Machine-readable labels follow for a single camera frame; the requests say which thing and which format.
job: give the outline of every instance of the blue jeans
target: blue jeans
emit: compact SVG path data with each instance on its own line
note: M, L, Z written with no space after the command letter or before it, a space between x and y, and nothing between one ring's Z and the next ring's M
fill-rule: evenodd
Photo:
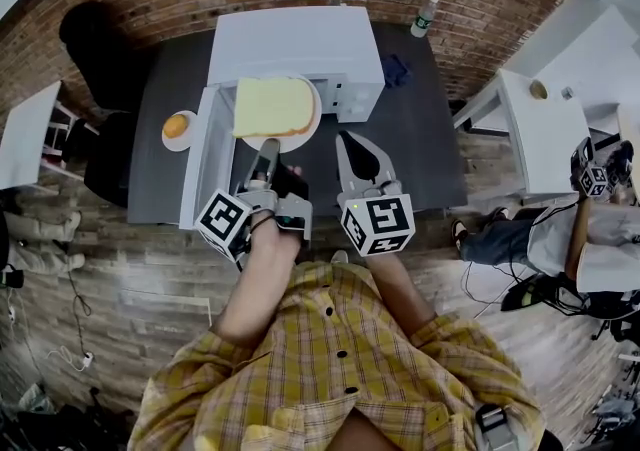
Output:
M529 231L535 220L496 220L460 244L463 261L478 264L518 263L532 268L527 258Z

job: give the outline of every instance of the small plate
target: small plate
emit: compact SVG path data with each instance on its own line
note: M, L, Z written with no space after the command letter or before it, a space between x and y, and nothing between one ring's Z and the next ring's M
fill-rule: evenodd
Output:
M164 131L160 130L160 134L162 135L162 143L164 146L172 152L180 152L191 147L191 137L193 136L193 128L195 127L196 119L198 116L192 111L179 111L174 113L173 115L184 115L187 117L187 129L185 129L184 133L176 138L169 138L165 136Z
M276 138L280 142L280 153L282 154L285 152L290 152L294 149L297 149L301 145L304 145L309 140L309 138L313 136L313 133L316 132L316 129L318 129L318 126L320 125L320 119L322 118L322 100L320 99L320 94L318 93L318 90L313 85L313 83L311 83L311 81L309 81L307 78L299 74L292 74L292 73L272 74L269 76L261 76L261 79L272 78L276 76L285 76L287 78L303 79L311 87L311 91L313 92L314 107L313 107L313 120L311 121L311 125L309 126L309 129L307 129L306 133L301 133L298 135L274 136L274 137L248 136L246 138L243 138L243 140L249 147L259 151L260 147L262 147L262 144L265 142L267 138Z

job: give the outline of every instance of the yellow plaid shirt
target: yellow plaid shirt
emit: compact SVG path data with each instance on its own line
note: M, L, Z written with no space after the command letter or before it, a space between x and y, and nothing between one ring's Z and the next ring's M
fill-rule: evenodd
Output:
M357 408L401 449L475 450L485 403L540 442L518 367L476 323L441 316L408 339L368 270L305 263L256 350L208 332L149 380L129 449L325 449Z

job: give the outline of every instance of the pants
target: pants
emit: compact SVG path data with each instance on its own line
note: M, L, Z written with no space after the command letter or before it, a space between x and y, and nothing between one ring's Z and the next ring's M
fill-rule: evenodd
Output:
M518 263L533 268L527 258L529 231L534 220L496 220L460 244L463 261L478 264Z
M12 266L16 270L54 275L73 269L69 257L52 243L30 242L26 247L18 243L20 240L70 241L73 238L73 229L64 224L41 222L10 213L4 213L4 217L9 231L9 257L6 271L11 271Z

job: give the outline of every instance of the dark gray table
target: dark gray table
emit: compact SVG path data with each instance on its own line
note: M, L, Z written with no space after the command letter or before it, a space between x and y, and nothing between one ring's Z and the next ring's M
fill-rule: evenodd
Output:
M323 116L311 139L283 154L282 161L303 168L315 215L337 214L340 185L335 137L346 129L369 138L389 154L404 191L411 194L414 210L465 205L462 158L428 41L411 36L406 26L373 23L373 32L381 56L395 53L410 66L410 82L383 90L367 122L339 124L335 115ZM204 32L162 45L138 119L129 192L131 223L179 220L187 152L164 149L160 132L173 112L197 111L212 40L213 32ZM242 140L236 142L232 189L244 179L254 155Z

